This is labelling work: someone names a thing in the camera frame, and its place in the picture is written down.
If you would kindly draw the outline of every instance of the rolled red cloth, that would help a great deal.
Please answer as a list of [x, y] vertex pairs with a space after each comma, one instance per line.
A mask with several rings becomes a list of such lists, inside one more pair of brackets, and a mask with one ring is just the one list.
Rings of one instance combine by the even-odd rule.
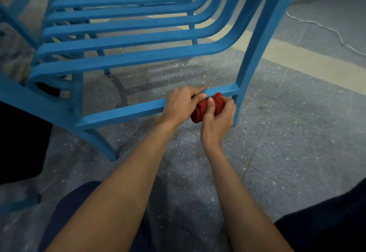
[[[217, 116], [224, 109], [225, 101], [224, 101], [224, 98], [222, 97], [222, 93], [220, 93], [220, 92], [213, 95], [212, 98], [213, 98], [213, 101], [215, 102], [215, 106], [216, 106], [214, 115]], [[195, 124], [201, 122], [204, 119], [204, 115], [205, 115], [206, 111], [207, 111], [207, 99], [204, 99], [197, 104], [196, 109], [192, 113], [192, 115], [191, 115], [192, 121]]]

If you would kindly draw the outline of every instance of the person's right arm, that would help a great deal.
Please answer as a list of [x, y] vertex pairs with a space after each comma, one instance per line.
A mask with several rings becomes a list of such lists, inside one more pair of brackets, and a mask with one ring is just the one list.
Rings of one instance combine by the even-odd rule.
[[257, 203], [251, 199], [222, 150], [222, 139], [234, 122], [235, 103], [225, 98], [225, 107], [214, 116], [215, 103], [208, 109], [201, 127], [201, 142], [212, 168], [220, 206], [234, 251], [293, 251]]

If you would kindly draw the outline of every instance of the beige stripe on floor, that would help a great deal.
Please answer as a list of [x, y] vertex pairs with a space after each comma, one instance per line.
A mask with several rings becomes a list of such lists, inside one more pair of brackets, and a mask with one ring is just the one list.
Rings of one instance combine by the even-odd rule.
[[[152, 15], [149, 17], [162, 18], [167, 16], [185, 16], [185, 14]], [[209, 19], [204, 23], [197, 24], [195, 27], [204, 28], [213, 22], [213, 19]], [[188, 26], [179, 26], [178, 28], [188, 29]], [[214, 41], [219, 40], [224, 37], [231, 28], [232, 25], [227, 24], [220, 32], [209, 37], [209, 39]], [[233, 47], [245, 51], [251, 36], [252, 32], [245, 31]], [[318, 54], [314, 51], [276, 39], [271, 39], [269, 41], [262, 58], [366, 95], [366, 68], [362, 68], [353, 63]]]

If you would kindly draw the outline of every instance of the white cord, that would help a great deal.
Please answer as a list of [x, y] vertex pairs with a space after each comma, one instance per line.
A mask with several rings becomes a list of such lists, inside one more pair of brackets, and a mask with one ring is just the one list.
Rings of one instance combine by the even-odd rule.
[[355, 51], [355, 52], [356, 52], [356, 53], [358, 53], [358, 54], [361, 54], [361, 55], [363, 55], [363, 56], [366, 56], [366, 54], [364, 54], [364, 53], [362, 53], [362, 52], [360, 52], [360, 51], [357, 51], [354, 47], [352, 47], [352, 46], [350, 46], [350, 45], [348, 45], [348, 44], [345, 44], [345, 43], [343, 42], [343, 39], [342, 39], [341, 34], [340, 34], [337, 30], [335, 30], [334, 28], [328, 28], [328, 27], [325, 27], [325, 26], [323, 26], [322, 24], [319, 24], [318, 22], [311, 21], [311, 20], [301, 20], [301, 19], [299, 19], [299, 18], [296, 18], [295, 16], [291, 16], [290, 14], [288, 14], [288, 11], [287, 11], [287, 10], [286, 10], [286, 15], [287, 15], [287, 17], [289, 17], [289, 18], [291, 18], [291, 19], [295, 19], [295, 20], [298, 20], [298, 21], [300, 21], [300, 22], [304, 22], [304, 23], [316, 24], [316, 25], [318, 25], [318, 26], [319, 26], [319, 27], [321, 27], [321, 28], [326, 28], [327, 30], [330, 30], [330, 31], [335, 32], [335, 33], [338, 35], [338, 37], [339, 37], [339, 41], [341, 42], [341, 45], [343, 45], [343, 46], [346, 46], [346, 47], [350, 48], [352, 51]]

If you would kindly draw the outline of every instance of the person's left hand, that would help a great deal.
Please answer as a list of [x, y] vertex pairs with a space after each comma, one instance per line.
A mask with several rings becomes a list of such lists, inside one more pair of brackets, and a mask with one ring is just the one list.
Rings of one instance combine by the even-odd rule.
[[167, 98], [167, 103], [158, 122], [167, 122], [178, 127], [191, 116], [196, 105], [207, 98], [206, 93], [201, 93], [205, 89], [207, 89], [205, 86], [184, 86], [174, 89]]

